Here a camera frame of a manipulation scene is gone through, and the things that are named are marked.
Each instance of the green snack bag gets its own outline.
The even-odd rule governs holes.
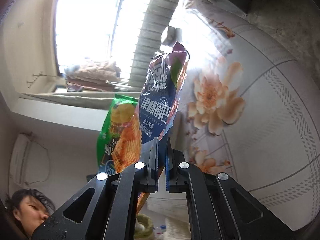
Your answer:
[[[137,102],[135,98],[115,94],[97,140],[99,172],[105,172],[108,175],[116,173],[112,153],[122,130],[129,124],[134,114]]]

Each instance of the cable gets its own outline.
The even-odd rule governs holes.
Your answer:
[[[49,179],[49,177],[50,177],[50,171],[51,171],[51,161],[50,161],[50,156],[49,156],[49,150],[47,149],[47,148],[45,148],[45,147],[43,147],[40,143],[38,143],[37,141],[31,141],[31,142],[35,142],[36,144],[38,144],[40,147],[42,147],[43,149],[45,149],[46,150],[46,152],[47,152],[47,157],[48,157],[48,163],[49,163],[49,171],[48,171],[48,176],[47,176],[47,178],[45,179],[45,180],[37,180],[37,181],[33,181],[33,182],[24,182],[27,186],[29,186],[29,185],[31,185],[31,184],[34,184],[34,183],[38,183],[38,182],[46,182],[48,179]]]

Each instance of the beige wall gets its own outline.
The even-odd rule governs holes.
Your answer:
[[[18,136],[18,129],[4,105],[4,100],[0,95],[0,198],[2,201],[5,200],[8,189],[10,158]]]
[[[49,92],[56,75],[53,19],[55,0],[16,0],[4,19],[4,57],[17,92]]]

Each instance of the black object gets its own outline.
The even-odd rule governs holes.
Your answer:
[[[158,143],[155,138],[140,161],[121,173],[97,174],[39,226],[31,239],[134,239],[138,194],[154,193],[158,188]],[[166,148],[167,186],[170,193],[186,193],[193,240],[295,239],[284,223],[227,174],[202,173],[185,162],[182,152],[171,149],[170,140]],[[7,239],[22,239],[8,232]]]

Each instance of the snack bag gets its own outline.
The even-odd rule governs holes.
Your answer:
[[[123,129],[129,125],[137,102],[135,98],[115,94],[97,140],[99,172],[108,175],[116,173],[112,160],[113,150]]]
[[[173,46],[172,52],[160,55],[151,61],[139,104],[131,121],[124,127],[113,151],[112,159],[116,172],[121,172],[139,160],[142,144],[154,137],[161,140],[172,127],[188,61],[188,52],[178,42]],[[148,195],[146,193],[140,195],[137,212]]]

